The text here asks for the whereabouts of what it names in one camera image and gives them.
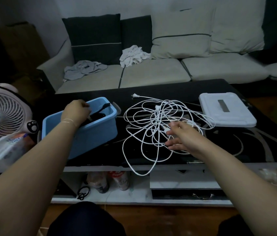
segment wooden floor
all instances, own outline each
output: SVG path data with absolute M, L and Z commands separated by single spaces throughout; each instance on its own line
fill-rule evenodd
M 249 101 L 270 116 L 277 97 L 252 98 Z M 42 222 L 41 233 L 69 205 L 50 205 Z M 215 236 L 219 224 L 238 214 L 235 208 L 172 207 L 172 206 L 102 206 L 122 223 L 128 236 L 173 235 Z

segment white fan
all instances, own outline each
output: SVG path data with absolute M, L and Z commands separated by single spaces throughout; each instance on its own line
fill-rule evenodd
M 10 84 L 0 84 L 0 138 L 14 132 L 35 133 L 38 124 L 31 119 L 30 107 Z

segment white cable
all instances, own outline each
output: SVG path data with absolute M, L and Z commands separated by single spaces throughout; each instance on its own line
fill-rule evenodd
M 188 155 L 189 154 L 186 151 L 183 151 L 184 153 L 181 153 L 181 152 L 176 152 L 176 151 L 170 150 L 171 153 L 168 156 L 168 158 L 166 158 L 165 160 L 160 160 L 160 161 L 158 160 L 159 148 L 160 147 L 166 147 L 167 148 L 167 146 L 165 145 L 164 142 L 160 142 L 160 136 L 162 135 L 167 140 L 172 138 L 172 136 L 168 136 L 166 134 L 166 130 L 170 129 L 170 127 L 168 125 L 170 122 L 172 122 L 172 121 L 186 122 L 186 123 L 190 124 L 192 127 L 197 128 L 199 133 L 201 133 L 202 135 L 203 135 L 202 129 L 208 130 L 208 129 L 212 129 L 212 128 L 215 127 L 215 125 L 213 125 L 208 120 L 208 119 L 212 120 L 211 117 L 188 109 L 187 106 L 184 103 L 180 102 L 180 101 L 177 101 L 177 100 L 160 100 L 160 99 L 156 99 L 156 98 L 140 96 L 140 95 L 137 95 L 137 94 L 133 94 L 132 97 L 133 98 L 147 98 L 147 100 L 143 100 L 143 101 L 133 105 L 132 107 L 130 107 L 128 110 L 125 111 L 125 113 L 123 115 L 124 120 L 127 121 L 128 123 L 130 123 L 132 125 L 132 127 L 127 127 L 126 128 L 126 131 L 130 134 L 130 136 L 124 140 L 124 142 L 122 144 L 122 152 L 123 152 L 125 160 L 127 161 L 129 167 L 131 168 L 131 170 L 139 176 L 148 175 L 153 170 L 153 168 L 155 167 L 157 162 L 164 162 L 164 161 L 168 160 L 172 156 L 173 152 L 175 152 L 177 154 L 181 154 L 181 155 Z M 155 104 L 156 105 L 155 109 L 150 109 L 150 108 L 145 107 L 144 105 L 146 103 Z M 137 112 L 135 114 L 133 114 L 132 116 L 128 116 L 127 113 L 132 109 L 137 109 Z M 188 113 L 190 115 L 191 119 L 186 119 L 186 118 L 183 117 L 186 113 Z M 203 120 L 208 125 L 209 128 L 202 128 L 202 127 L 198 126 L 197 123 L 193 119 L 193 115 L 195 115 L 199 119 Z M 144 119 L 136 120 L 135 118 L 139 117 L 139 116 L 147 116 L 147 117 L 144 118 Z M 135 129 L 136 132 L 131 133 L 129 131 L 129 129 Z M 142 139 L 139 139 L 136 136 L 136 134 L 138 134 L 139 132 L 144 132 L 144 135 L 143 135 Z M 138 141 L 141 142 L 142 155 L 147 160 L 154 162 L 152 168 L 144 175 L 141 175 L 141 174 L 137 173 L 133 169 L 133 167 L 130 165 L 127 157 L 125 156 L 124 144 L 131 137 L 134 137 L 135 139 L 137 139 Z M 145 142 L 144 141 L 145 137 L 151 137 L 151 142 Z M 157 147 L 156 160 L 149 159 L 147 156 L 145 156 L 145 154 L 143 152 L 143 144 L 154 145 L 154 146 Z

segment sofa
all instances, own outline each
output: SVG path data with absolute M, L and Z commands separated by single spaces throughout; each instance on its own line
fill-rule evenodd
M 258 58 L 263 51 L 269 56 L 277 44 L 276 2 L 211 0 L 124 20 L 120 14 L 63 19 L 69 39 L 37 69 L 56 94 L 207 79 L 231 84 L 277 80 L 277 58 L 274 63 Z M 151 59 L 122 68 L 118 58 L 132 45 L 151 53 Z M 81 59 L 108 68 L 64 82 L 64 68 Z

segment blue plastic basket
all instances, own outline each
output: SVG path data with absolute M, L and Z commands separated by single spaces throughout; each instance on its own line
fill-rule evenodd
M 109 101 L 105 97 L 96 98 L 88 101 L 93 113 L 101 109 Z M 63 111 L 47 116 L 42 122 L 42 139 L 61 121 Z M 117 134 L 116 116 L 117 110 L 110 105 L 102 110 L 106 116 L 92 123 L 80 127 L 74 135 L 73 144 L 69 159 L 75 158 L 97 146 L 100 146 L 112 139 Z

